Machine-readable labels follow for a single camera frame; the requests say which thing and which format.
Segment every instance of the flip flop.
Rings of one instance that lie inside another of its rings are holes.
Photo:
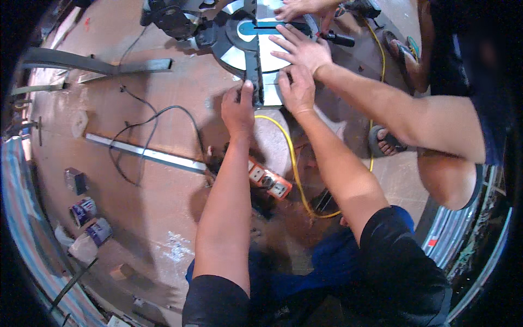
[[[372,127],[369,131],[369,147],[370,151],[374,155],[375,158],[380,158],[383,156],[391,156],[393,154],[385,154],[383,151],[381,151],[380,146],[378,143],[381,141],[387,142],[388,145],[393,146],[397,153],[403,152],[407,150],[407,146],[403,145],[394,135],[392,135],[390,132],[385,135],[385,138],[383,140],[378,141],[378,132],[382,129],[385,129],[385,127],[376,125]]]
[[[395,52],[392,51],[392,49],[390,47],[390,42],[392,40],[397,40],[398,41],[396,43],[397,44],[397,48],[398,48],[397,55],[396,55]],[[383,31],[383,40],[382,40],[382,42],[383,42],[383,45],[385,46],[385,48],[387,49],[387,51],[390,53],[391,57],[396,59],[396,62],[400,66],[400,72],[401,72],[401,75],[403,76],[403,79],[405,80],[405,84],[407,84],[409,93],[411,95],[414,95],[414,90],[416,90],[416,88],[414,87],[414,83],[412,82],[411,77],[408,75],[407,66],[405,64],[405,54],[412,55],[411,50],[409,48],[407,48],[406,46],[404,46],[399,41],[397,36],[393,32],[391,32],[389,30],[384,30]]]

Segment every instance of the concrete floor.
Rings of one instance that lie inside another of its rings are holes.
[[[378,1],[384,14],[404,36],[411,35],[420,45],[415,3],[411,0]],[[97,59],[116,63],[125,49],[141,32],[139,25],[141,0],[98,0],[84,14],[58,50],[80,55],[95,54]],[[89,18],[89,26],[84,25]],[[381,69],[379,50],[368,32],[360,39],[362,46],[354,49],[333,48],[336,62],[350,69],[362,65],[363,75],[379,78]],[[129,90],[144,97],[158,109],[168,105],[182,105],[189,110],[203,135],[205,146],[218,149],[229,138],[220,118],[221,95],[240,82],[221,68],[211,54],[195,56],[176,49],[171,38],[150,26],[126,58],[126,62],[157,58],[172,58],[175,63],[170,73],[133,75],[121,78]],[[400,88],[404,83],[399,70],[387,58],[386,81]],[[82,279],[90,290],[104,297],[117,309],[130,314],[134,308],[132,296],[144,298],[158,306],[160,318],[172,326],[181,325],[180,312],[188,285],[184,276],[194,257],[194,237],[205,204],[208,188],[202,175],[146,161],[141,187],[125,182],[113,167],[108,149],[74,139],[71,134],[73,114],[85,110],[89,116],[87,132],[112,138],[124,127],[124,121],[138,122],[150,117],[151,111],[125,93],[119,92],[118,80],[107,79],[85,85],[74,81],[83,72],[73,70],[67,90],[33,93],[32,117],[42,116],[42,147],[33,146],[44,190],[45,209],[53,224],[58,222],[76,236],[77,229],[68,212],[68,206],[82,196],[70,192],[63,182],[63,171],[74,167],[87,174],[91,196],[102,216],[114,228],[114,236],[100,248],[99,261]],[[33,85],[58,79],[53,69],[37,69]],[[333,96],[329,90],[319,89],[316,104],[329,125],[342,137],[366,164],[369,154],[366,146],[368,121],[359,112]],[[294,139],[302,140],[299,129],[289,123]],[[121,139],[143,144],[152,123],[135,128]],[[33,136],[32,144],[38,144]],[[266,165],[278,173],[289,173],[290,162],[285,140],[270,122],[257,122],[257,146],[265,152]],[[163,114],[150,148],[201,159],[196,136],[188,118],[180,111]],[[302,150],[301,157],[310,156],[310,148]],[[425,207],[427,193],[418,177],[415,153],[402,153],[391,158],[376,159],[374,173],[378,177],[391,204],[404,207],[417,223]],[[323,188],[317,169],[300,163],[301,176],[308,196]],[[135,179],[139,161],[124,155],[122,169]],[[253,226],[262,230],[255,241],[274,250],[282,259],[282,270],[295,274],[310,272],[307,248],[322,238],[332,220],[321,220],[312,227],[296,194],[282,203],[270,221],[254,219]],[[109,272],[126,263],[137,271],[134,279],[115,281]]]

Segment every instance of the yellow extension cord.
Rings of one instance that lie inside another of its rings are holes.
[[[367,25],[367,28],[369,29],[369,31],[371,32],[372,37],[374,37],[374,40],[380,47],[381,59],[382,59],[380,81],[383,82],[385,80],[385,52],[383,51],[383,47],[381,46],[381,43],[378,40],[378,37],[376,36],[376,33],[374,33],[374,31],[372,30],[372,28],[370,27],[370,25],[366,19],[364,19],[364,22]],[[298,187],[298,191],[300,193],[300,197],[301,197],[301,201],[303,202],[303,206],[305,207],[305,209],[307,210],[309,215],[311,217],[316,217],[316,218],[332,218],[334,216],[339,215],[341,213],[341,210],[337,211],[335,213],[331,213],[330,215],[318,215],[317,213],[315,213],[312,210],[311,206],[309,205],[309,202],[307,201],[307,198],[305,198],[305,193],[303,192],[303,186],[301,185],[300,174],[298,173],[298,163],[296,162],[296,153],[294,151],[294,145],[292,144],[292,140],[291,140],[289,134],[280,125],[280,123],[278,123],[277,121],[275,121],[274,119],[272,119],[270,117],[263,116],[263,115],[255,115],[254,118],[262,118],[262,119],[270,120],[281,130],[281,132],[285,136],[285,139],[287,140],[287,145],[289,146],[289,152],[291,154],[291,164],[292,164],[292,172],[294,174],[294,180],[296,181],[296,186]],[[370,120],[369,123],[370,123],[370,128],[372,128],[372,123],[373,123],[372,119]],[[372,172],[373,167],[374,167],[374,155],[372,155],[372,153],[371,153],[370,154],[370,166],[369,166],[370,172]]]

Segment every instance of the miter saw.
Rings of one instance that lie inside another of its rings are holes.
[[[232,74],[253,82],[253,106],[280,108],[278,71],[289,62],[271,51],[286,52],[269,40],[283,38],[276,29],[274,10],[281,0],[236,0],[226,5],[213,20],[203,17],[215,9],[217,0],[144,0],[140,24],[154,23],[185,49],[210,48],[218,62]],[[310,15],[291,22],[304,34],[317,39],[318,27]]]

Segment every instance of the gloveless hand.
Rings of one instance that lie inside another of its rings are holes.
[[[228,90],[222,100],[222,119],[229,131],[231,139],[250,138],[254,127],[253,83],[246,80],[240,93],[237,87]]]
[[[318,14],[322,20],[321,31],[328,30],[334,19],[336,7],[343,0],[283,0],[284,6],[274,10],[277,20],[291,21],[305,14]]]
[[[332,63],[331,50],[324,39],[318,38],[317,42],[313,42],[291,24],[286,24],[285,27],[277,25],[276,29],[286,40],[273,35],[269,36],[269,40],[289,51],[289,53],[272,51],[273,56],[286,60],[293,65],[305,65],[312,76],[320,66]]]
[[[287,74],[291,75],[292,84]],[[303,65],[287,66],[280,70],[278,84],[286,108],[295,118],[304,112],[314,112],[316,87],[309,69]]]

